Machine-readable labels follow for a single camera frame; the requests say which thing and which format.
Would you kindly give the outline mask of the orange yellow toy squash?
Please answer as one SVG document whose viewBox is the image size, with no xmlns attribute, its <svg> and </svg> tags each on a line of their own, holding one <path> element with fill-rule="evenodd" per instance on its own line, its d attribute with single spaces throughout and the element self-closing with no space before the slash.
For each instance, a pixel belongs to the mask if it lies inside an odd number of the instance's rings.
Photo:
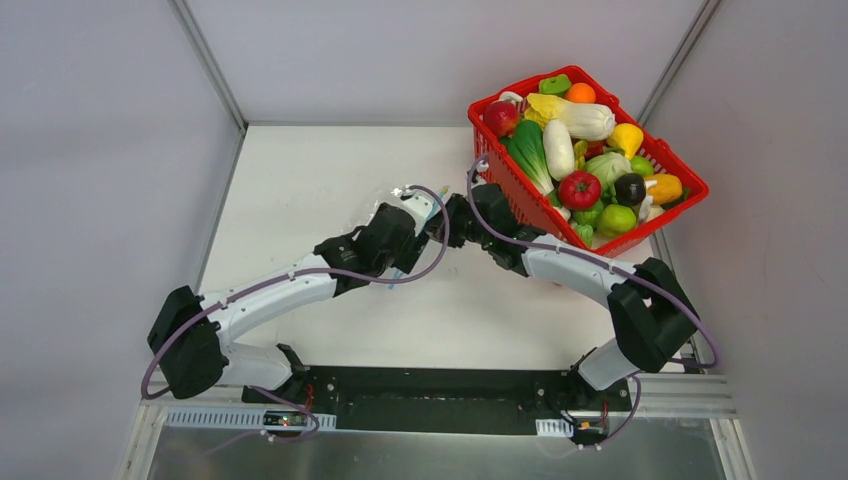
<svg viewBox="0 0 848 480">
<path fill-rule="evenodd" d="M 647 194 L 654 205 L 665 205 L 678 200 L 683 195 L 682 181 L 675 175 L 655 174 L 645 178 Z"/>
</svg>

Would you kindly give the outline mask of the yellow toy bell pepper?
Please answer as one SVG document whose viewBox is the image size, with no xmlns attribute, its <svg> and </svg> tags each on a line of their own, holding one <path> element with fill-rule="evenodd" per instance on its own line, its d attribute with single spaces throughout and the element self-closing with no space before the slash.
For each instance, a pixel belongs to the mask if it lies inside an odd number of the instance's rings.
<svg viewBox="0 0 848 480">
<path fill-rule="evenodd" d="M 607 137 L 608 147 L 618 149 L 628 159 L 632 159 L 639 151 L 644 141 L 643 130 L 632 123 L 618 123 Z"/>
</svg>

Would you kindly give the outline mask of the orange toy orange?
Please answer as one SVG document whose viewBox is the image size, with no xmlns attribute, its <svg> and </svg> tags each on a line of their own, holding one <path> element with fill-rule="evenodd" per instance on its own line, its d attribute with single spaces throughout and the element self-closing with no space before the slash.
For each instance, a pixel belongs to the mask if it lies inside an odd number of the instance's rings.
<svg viewBox="0 0 848 480">
<path fill-rule="evenodd" d="M 573 103 L 595 103 L 597 96 L 594 88 L 584 82 L 573 83 L 563 94 L 563 98 Z"/>
</svg>

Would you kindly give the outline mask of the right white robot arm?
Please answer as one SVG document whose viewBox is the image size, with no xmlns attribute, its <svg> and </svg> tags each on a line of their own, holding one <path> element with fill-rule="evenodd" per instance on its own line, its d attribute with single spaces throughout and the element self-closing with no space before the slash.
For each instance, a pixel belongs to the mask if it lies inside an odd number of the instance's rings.
<svg viewBox="0 0 848 480">
<path fill-rule="evenodd" d="M 593 409 L 618 380 L 660 371 L 696 333 L 695 310 L 662 260 L 617 263 L 519 222 L 496 184 L 477 185 L 471 193 L 451 195 L 446 212 L 428 216 L 432 239 L 452 248 L 476 243 L 501 268 L 565 286 L 609 312 L 613 339 L 571 369 L 567 393 L 576 407 Z"/>
</svg>

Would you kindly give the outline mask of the dark purple toy mangosteen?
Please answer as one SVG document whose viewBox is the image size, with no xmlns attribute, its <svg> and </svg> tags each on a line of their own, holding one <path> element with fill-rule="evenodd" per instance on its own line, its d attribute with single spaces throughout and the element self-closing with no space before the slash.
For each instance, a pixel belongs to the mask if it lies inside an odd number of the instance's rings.
<svg viewBox="0 0 848 480">
<path fill-rule="evenodd" d="M 645 180 L 638 173 L 620 176 L 612 184 L 611 191 L 614 202 L 627 207 L 639 206 L 647 195 Z"/>
</svg>

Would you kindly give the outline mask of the white toy radish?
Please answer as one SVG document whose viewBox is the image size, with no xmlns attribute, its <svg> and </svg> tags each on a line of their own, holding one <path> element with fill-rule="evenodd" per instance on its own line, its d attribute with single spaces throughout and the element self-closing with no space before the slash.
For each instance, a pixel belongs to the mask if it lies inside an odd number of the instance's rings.
<svg viewBox="0 0 848 480">
<path fill-rule="evenodd" d="M 576 169 L 573 145 L 565 123 L 559 119 L 548 122 L 543 131 L 543 147 L 550 176 L 561 181 Z"/>
</svg>

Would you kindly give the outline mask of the red plastic basket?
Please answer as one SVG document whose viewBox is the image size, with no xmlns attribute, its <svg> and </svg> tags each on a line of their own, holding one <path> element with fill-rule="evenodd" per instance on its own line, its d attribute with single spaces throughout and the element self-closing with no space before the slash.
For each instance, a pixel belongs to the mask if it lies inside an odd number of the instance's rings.
<svg viewBox="0 0 848 480">
<path fill-rule="evenodd" d="M 505 87 L 503 90 L 522 96 L 536 93 L 541 80 L 559 74 L 565 74 L 572 81 L 584 82 L 593 87 L 597 100 L 610 107 L 618 120 L 627 123 L 634 121 L 631 115 L 620 106 L 618 97 L 610 93 L 578 65 L 567 65 L 546 74 L 528 77 Z M 488 169 L 483 173 L 483 178 L 490 183 L 501 186 L 508 199 L 509 206 L 519 222 L 541 228 L 554 234 L 562 241 L 584 249 L 586 245 L 571 226 L 554 210 L 550 202 L 542 197 L 509 156 L 506 147 L 499 142 L 499 137 L 484 124 L 482 119 L 484 111 L 498 97 L 498 94 L 493 94 L 471 103 L 468 107 L 468 119 L 474 128 L 474 154 L 476 156 L 483 153 L 488 155 Z M 653 163 L 654 170 L 657 173 L 677 176 L 682 184 L 689 189 L 689 195 L 679 205 L 636 227 L 631 232 L 616 239 L 603 240 L 599 246 L 591 247 L 589 250 L 595 254 L 616 257 L 638 246 L 646 241 L 649 236 L 671 223 L 687 209 L 709 195 L 709 187 L 706 182 L 686 165 L 664 140 L 646 134 L 640 153 Z"/>
</svg>

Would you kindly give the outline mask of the green toy apple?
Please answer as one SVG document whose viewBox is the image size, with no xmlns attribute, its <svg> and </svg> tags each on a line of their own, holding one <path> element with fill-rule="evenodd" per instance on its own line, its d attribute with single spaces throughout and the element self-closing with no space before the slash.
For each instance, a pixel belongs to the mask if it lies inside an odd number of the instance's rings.
<svg viewBox="0 0 848 480">
<path fill-rule="evenodd" d="M 610 204 L 598 216 L 596 232 L 612 239 L 630 232 L 637 225 L 638 217 L 630 207 Z"/>
</svg>

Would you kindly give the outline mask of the green toy pepper slice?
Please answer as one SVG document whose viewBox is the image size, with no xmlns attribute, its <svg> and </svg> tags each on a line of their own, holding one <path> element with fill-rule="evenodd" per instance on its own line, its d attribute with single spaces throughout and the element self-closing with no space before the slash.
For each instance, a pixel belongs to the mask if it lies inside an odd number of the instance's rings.
<svg viewBox="0 0 848 480">
<path fill-rule="evenodd" d="M 571 86 L 572 82 L 566 74 L 549 76 L 539 81 L 538 93 L 562 97 Z"/>
</svg>

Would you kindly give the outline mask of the clear zip top bag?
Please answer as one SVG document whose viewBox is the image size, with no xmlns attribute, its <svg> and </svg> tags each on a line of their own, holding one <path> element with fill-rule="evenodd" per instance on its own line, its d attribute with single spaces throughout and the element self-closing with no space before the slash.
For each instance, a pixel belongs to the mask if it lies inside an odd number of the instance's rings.
<svg viewBox="0 0 848 480">
<path fill-rule="evenodd" d="M 353 236 L 362 274 L 370 282 L 392 289 L 419 280 L 439 266 L 452 233 L 445 196 L 445 191 L 408 185 L 392 190 L 376 205 L 368 221 L 358 226 Z M 440 243 L 438 253 L 429 264 L 415 271 L 432 240 Z"/>
</svg>

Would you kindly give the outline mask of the green bok choy toy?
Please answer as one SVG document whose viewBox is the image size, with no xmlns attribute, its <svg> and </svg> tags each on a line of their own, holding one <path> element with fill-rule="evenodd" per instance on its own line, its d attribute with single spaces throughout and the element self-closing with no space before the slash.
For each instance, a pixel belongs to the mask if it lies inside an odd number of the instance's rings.
<svg viewBox="0 0 848 480">
<path fill-rule="evenodd" d="M 521 120 L 513 130 L 507 151 L 542 196 L 548 196 L 554 191 L 543 146 L 543 130 L 537 123 Z"/>
</svg>

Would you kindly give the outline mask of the yellow white napa cabbage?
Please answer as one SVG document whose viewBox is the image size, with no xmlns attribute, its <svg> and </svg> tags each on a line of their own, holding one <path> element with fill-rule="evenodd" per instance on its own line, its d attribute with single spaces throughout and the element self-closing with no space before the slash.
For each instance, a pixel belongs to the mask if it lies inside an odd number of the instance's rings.
<svg viewBox="0 0 848 480">
<path fill-rule="evenodd" d="M 524 98 L 523 116 L 544 130 L 552 120 L 560 120 L 572 138 L 601 141 L 608 138 L 616 119 L 612 110 L 601 104 L 574 103 L 554 95 L 531 93 Z"/>
</svg>

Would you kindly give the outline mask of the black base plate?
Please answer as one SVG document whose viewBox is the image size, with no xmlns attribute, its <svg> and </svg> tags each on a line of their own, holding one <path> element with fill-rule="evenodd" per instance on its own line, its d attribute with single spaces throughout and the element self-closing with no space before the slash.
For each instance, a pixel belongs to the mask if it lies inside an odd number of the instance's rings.
<svg viewBox="0 0 848 480">
<path fill-rule="evenodd" d="M 595 391 L 558 370 L 311 366 L 267 395 L 247 387 L 241 397 L 276 398 L 331 420 L 334 430 L 571 437 L 585 423 L 591 444 L 607 436 L 610 414 L 632 408 L 626 381 Z"/>
</svg>

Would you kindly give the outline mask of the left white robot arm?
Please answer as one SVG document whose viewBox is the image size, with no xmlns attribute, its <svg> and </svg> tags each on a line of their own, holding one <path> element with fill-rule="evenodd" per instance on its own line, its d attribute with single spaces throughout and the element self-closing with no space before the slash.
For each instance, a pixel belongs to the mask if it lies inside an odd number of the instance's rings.
<svg viewBox="0 0 848 480">
<path fill-rule="evenodd" d="M 148 334 L 166 392 L 195 397 L 215 385 L 266 389 L 281 404 L 297 402 L 305 378 L 280 347 L 239 343 L 254 328 L 296 308 L 372 283 L 391 284 L 390 269 L 409 274 L 428 241 L 424 226 L 436 203 L 415 194 L 399 205 L 382 203 L 365 225 L 332 237 L 254 284 L 196 294 L 171 291 Z"/>
</svg>

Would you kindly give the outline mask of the white toy mushroom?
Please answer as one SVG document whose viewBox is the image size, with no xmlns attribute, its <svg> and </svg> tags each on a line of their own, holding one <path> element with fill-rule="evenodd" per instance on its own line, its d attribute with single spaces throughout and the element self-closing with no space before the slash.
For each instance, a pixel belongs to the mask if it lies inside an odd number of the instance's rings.
<svg viewBox="0 0 848 480">
<path fill-rule="evenodd" d="M 501 102 L 507 102 L 514 106 L 519 106 L 524 102 L 524 97 L 512 91 L 503 91 L 499 95 L 498 100 Z"/>
</svg>

